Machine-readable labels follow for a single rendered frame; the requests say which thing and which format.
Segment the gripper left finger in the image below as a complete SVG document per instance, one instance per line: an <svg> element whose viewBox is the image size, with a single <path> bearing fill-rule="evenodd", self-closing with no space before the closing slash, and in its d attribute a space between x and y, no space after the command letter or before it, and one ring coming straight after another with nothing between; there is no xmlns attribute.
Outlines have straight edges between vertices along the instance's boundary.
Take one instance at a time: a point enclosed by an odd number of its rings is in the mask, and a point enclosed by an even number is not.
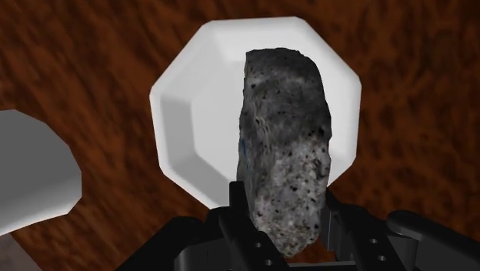
<svg viewBox="0 0 480 271"><path fill-rule="evenodd" d="M229 183L229 205L169 220L116 271L288 271L264 232L248 218L244 184Z"/></svg>

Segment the grey speckled stone slab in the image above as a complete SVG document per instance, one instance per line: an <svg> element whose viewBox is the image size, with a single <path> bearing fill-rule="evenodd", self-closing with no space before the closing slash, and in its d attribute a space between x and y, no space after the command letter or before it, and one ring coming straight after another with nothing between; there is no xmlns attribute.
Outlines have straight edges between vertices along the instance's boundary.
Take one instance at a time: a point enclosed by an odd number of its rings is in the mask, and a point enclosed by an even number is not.
<svg viewBox="0 0 480 271"><path fill-rule="evenodd" d="M246 53L236 179L248 214L293 257L321 232L332 118L317 65L286 48Z"/></svg>

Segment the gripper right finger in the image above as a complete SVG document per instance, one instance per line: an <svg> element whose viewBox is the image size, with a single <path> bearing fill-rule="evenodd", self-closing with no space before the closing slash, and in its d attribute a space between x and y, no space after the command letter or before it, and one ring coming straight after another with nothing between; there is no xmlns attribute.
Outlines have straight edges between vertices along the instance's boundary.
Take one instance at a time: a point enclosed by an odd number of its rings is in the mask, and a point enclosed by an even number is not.
<svg viewBox="0 0 480 271"><path fill-rule="evenodd" d="M378 219L330 190L325 199L322 243L358 271L480 271L480 242L446 226L408 210Z"/></svg>

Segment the white octagonal bowl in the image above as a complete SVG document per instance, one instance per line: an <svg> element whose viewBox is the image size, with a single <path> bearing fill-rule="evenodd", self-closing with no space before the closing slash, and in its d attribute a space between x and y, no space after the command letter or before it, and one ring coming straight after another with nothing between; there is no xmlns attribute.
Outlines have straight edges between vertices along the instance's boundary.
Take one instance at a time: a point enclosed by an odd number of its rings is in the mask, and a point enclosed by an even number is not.
<svg viewBox="0 0 480 271"><path fill-rule="evenodd" d="M332 116L329 178L354 162L362 84L303 19L244 18L205 23L150 92L158 164L164 175L210 209L228 204L238 163L245 55L294 49L315 62Z"/></svg>

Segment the grey faceted bowl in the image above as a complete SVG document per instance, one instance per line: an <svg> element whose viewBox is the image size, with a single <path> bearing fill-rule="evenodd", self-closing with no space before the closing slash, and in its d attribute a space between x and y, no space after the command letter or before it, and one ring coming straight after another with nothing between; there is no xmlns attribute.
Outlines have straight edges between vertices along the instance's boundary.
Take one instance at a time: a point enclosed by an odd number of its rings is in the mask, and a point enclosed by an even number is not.
<svg viewBox="0 0 480 271"><path fill-rule="evenodd" d="M0 111L0 236L68 214L82 197L82 171L44 122Z"/></svg>

